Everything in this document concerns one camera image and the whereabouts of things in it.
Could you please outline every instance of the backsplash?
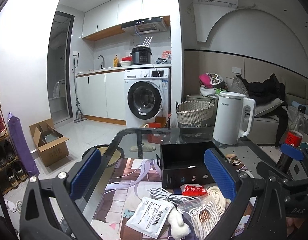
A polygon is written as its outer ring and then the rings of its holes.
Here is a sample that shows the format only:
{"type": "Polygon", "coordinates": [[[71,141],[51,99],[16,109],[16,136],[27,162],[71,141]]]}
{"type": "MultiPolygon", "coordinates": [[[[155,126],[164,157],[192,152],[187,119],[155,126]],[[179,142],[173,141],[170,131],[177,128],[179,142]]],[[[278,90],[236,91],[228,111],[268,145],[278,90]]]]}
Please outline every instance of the backsplash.
{"type": "Polygon", "coordinates": [[[142,44],[146,36],[153,36],[150,44],[152,50],[151,63],[155,63],[157,58],[162,56],[166,50],[171,50],[171,31],[168,29],[160,33],[148,33],[141,35],[142,41],[138,35],[131,36],[128,33],[118,34],[95,42],[94,48],[94,68],[100,69],[103,64],[102,55],[105,59],[105,68],[113,66],[115,55],[121,61],[122,57],[126,57],[132,52],[135,44],[142,44]]]}

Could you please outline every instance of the beige slipper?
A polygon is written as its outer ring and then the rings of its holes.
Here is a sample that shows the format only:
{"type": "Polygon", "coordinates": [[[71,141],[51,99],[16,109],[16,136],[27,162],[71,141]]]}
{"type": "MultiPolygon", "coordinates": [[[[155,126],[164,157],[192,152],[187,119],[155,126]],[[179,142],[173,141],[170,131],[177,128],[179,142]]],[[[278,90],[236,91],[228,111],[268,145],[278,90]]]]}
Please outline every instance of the beige slipper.
{"type": "MultiPolygon", "coordinates": [[[[155,145],[149,144],[149,143],[142,143],[143,146],[143,152],[153,152],[156,150],[155,145]]],[[[137,150],[137,145],[136,146],[132,146],[129,149],[130,152],[138,152],[137,150]]]]}

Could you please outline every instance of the white bowl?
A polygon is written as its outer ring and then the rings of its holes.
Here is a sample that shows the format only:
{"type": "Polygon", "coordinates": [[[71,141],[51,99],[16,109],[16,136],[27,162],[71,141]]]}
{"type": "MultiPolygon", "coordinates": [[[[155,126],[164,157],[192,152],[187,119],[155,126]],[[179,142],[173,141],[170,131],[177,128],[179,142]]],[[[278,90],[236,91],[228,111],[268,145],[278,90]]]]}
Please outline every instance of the white bowl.
{"type": "Polygon", "coordinates": [[[120,62],[122,67],[131,66],[132,61],[131,60],[123,60],[120,62]]]}

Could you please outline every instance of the bottle cap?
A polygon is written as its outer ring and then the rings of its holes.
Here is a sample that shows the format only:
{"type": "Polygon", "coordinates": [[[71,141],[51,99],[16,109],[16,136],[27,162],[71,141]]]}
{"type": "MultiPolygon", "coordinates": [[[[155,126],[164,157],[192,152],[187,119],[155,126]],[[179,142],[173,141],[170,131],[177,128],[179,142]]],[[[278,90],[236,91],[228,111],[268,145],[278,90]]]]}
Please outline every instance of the bottle cap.
{"type": "Polygon", "coordinates": [[[305,106],[299,105],[298,111],[305,113],[305,106]]]}

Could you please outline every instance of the white stuffed animal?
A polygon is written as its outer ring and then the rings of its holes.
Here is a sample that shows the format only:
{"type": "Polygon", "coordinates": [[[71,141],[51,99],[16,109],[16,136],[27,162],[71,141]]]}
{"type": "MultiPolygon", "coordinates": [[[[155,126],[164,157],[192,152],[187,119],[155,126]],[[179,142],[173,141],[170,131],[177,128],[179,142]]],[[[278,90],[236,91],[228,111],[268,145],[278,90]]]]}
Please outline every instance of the white stuffed animal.
{"type": "Polygon", "coordinates": [[[175,207],[170,211],[166,224],[171,225],[171,236],[175,240],[181,240],[191,232],[189,225],[184,223],[182,214],[175,207]]]}

